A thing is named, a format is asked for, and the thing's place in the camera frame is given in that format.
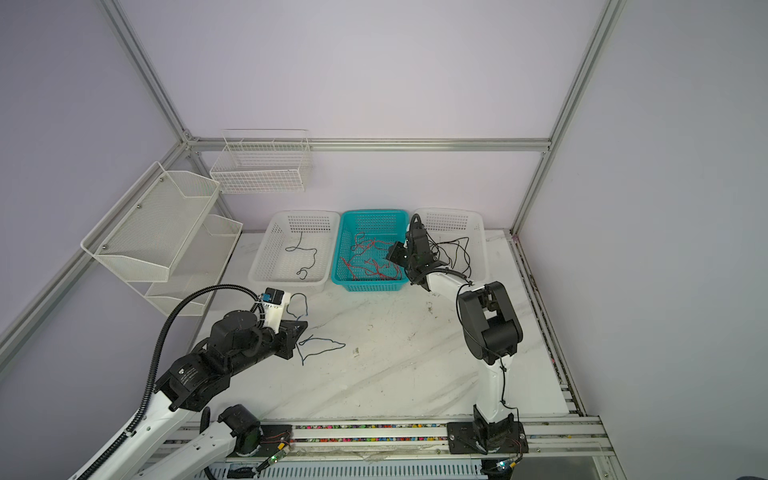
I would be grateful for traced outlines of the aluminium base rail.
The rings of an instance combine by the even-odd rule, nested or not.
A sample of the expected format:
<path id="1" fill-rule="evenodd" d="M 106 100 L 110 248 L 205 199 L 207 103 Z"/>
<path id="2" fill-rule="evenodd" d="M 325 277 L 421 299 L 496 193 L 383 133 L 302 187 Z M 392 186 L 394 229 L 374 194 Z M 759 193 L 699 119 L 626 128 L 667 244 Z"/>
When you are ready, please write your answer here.
<path id="1" fill-rule="evenodd" d="M 188 425 L 134 479 L 623 479 L 597 418 L 529 418 L 499 447 L 470 423 L 447 420 L 267 423 L 259 447 L 238 455 L 226 426 Z"/>

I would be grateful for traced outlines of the right white plastic basket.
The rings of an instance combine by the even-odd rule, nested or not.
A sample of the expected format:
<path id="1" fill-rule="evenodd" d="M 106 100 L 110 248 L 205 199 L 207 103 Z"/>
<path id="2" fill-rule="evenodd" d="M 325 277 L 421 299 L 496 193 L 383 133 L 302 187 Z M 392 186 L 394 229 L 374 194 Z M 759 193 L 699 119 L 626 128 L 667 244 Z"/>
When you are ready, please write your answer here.
<path id="1" fill-rule="evenodd" d="M 432 252 L 448 268 L 467 276 L 474 284 L 482 285 L 489 280 L 485 228 L 479 213 L 421 208 L 415 214 L 428 231 Z"/>

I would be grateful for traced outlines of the aluminium frame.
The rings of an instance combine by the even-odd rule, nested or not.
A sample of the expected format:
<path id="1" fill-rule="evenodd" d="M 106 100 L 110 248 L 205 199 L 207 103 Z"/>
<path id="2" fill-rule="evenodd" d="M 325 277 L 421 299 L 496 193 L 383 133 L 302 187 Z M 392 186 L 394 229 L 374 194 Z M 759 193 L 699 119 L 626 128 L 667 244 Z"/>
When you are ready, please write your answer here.
<path id="1" fill-rule="evenodd" d="M 129 25 L 125 12 L 117 1 L 97 1 L 97 8 L 113 32 L 118 45 L 149 92 L 156 108 L 171 125 L 175 143 L 161 161 L 163 167 L 172 166 L 186 155 L 214 150 L 221 146 L 210 138 L 196 138 L 183 130 L 183 122 L 170 97 L 162 86 L 146 52 L 139 45 L 138 36 Z M 544 183 L 565 133 L 577 111 L 583 93 L 592 77 L 605 44 L 608 42 L 625 7 L 624 1 L 607 1 L 602 7 L 587 50 L 569 87 L 549 138 L 317 138 L 309 141 L 315 152 L 413 152 L 413 151 L 533 151 L 541 159 L 515 216 L 511 233 L 519 234 L 527 220 L 535 199 Z M 42 331 L 48 316 L 66 294 L 80 280 L 92 259 L 78 251 L 62 266 L 46 286 L 21 311 L 14 322 L 1 334 L 1 377 L 6 378 L 29 348 L 32 339 Z"/>

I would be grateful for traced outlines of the left white plastic basket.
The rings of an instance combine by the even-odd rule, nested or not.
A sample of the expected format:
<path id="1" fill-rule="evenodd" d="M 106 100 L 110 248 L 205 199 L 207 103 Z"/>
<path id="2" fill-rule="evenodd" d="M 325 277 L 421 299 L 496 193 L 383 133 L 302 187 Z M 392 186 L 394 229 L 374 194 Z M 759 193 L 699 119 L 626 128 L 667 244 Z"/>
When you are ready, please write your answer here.
<path id="1" fill-rule="evenodd" d="M 321 210 L 275 214 L 256 252 L 249 280 L 292 293 L 321 292 L 330 276 L 340 215 Z"/>

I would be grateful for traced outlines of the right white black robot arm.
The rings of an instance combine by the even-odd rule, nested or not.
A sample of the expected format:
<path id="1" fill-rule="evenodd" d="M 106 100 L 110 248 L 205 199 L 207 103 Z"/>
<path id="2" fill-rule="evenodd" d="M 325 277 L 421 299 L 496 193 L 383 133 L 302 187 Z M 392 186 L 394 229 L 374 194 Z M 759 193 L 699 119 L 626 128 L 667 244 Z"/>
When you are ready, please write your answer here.
<path id="1" fill-rule="evenodd" d="M 511 453 L 521 459 L 527 452 L 526 438 L 515 408 L 505 399 L 505 361 L 517 353 L 524 333 L 505 286 L 498 281 L 476 284 L 440 260 L 417 214 L 410 219 L 405 240 L 391 246 L 386 259 L 402 267 L 411 284 L 453 303 L 465 344 L 479 362 L 471 433 L 455 440 L 480 454 Z"/>

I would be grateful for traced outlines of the upper white mesh shelf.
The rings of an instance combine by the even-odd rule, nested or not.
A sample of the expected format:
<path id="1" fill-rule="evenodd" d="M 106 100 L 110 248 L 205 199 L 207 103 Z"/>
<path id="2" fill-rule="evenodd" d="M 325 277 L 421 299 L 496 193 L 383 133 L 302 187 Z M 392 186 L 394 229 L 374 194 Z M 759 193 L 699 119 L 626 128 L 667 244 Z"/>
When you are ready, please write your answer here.
<path id="1" fill-rule="evenodd" d="M 156 162 L 80 247 L 126 283 L 166 282 L 219 197 L 219 183 Z"/>

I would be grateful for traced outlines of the white plastic basket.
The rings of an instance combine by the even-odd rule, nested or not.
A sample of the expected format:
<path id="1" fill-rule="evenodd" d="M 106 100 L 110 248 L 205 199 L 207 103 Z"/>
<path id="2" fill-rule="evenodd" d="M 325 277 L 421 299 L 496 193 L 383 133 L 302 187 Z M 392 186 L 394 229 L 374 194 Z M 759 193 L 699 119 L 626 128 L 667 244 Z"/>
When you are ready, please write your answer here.
<path id="1" fill-rule="evenodd" d="M 340 215 L 321 210 L 275 214 L 256 252 L 249 280 L 292 293 L 321 292 L 330 276 Z"/>
<path id="2" fill-rule="evenodd" d="M 482 285 L 489 280 L 485 228 L 479 213 L 421 208 L 415 214 L 428 231 L 432 252 L 448 268 L 467 276 L 474 284 Z"/>

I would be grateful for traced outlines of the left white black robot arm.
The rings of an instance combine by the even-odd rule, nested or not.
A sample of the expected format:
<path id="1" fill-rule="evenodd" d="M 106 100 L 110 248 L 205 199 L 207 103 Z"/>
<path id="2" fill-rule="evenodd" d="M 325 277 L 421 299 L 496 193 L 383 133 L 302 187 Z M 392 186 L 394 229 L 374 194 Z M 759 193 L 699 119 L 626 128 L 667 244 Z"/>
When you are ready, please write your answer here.
<path id="1" fill-rule="evenodd" d="M 216 322 L 210 335 L 160 373 L 159 360 L 175 319 L 193 300 L 217 291 L 205 287 L 183 299 L 169 314 L 156 342 L 140 405 L 134 416 L 76 473 L 77 479 L 187 479 L 207 472 L 230 455 L 257 456 L 252 469 L 259 476 L 290 451 L 291 428 L 263 430 L 261 422 L 242 404 L 226 408 L 187 444 L 156 463 L 152 455 L 195 414 L 208 417 L 210 401 L 229 388 L 232 378 L 276 356 L 292 358 L 308 324 L 299 317 L 286 320 L 291 294 L 268 288 L 263 294 L 234 286 L 253 305 L 234 310 Z"/>

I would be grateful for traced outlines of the teal plastic basket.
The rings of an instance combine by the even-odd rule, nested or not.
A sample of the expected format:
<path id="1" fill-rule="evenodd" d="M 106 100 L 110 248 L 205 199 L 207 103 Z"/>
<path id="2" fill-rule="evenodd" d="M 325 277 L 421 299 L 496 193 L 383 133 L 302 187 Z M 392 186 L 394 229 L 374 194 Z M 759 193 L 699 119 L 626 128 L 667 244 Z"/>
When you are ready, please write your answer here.
<path id="1" fill-rule="evenodd" d="M 405 210 L 367 209 L 340 218 L 331 281 L 348 292 L 395 292 L 406 283 L 403 269 L 386 259 L 389 247 L 404 242 Z"/>

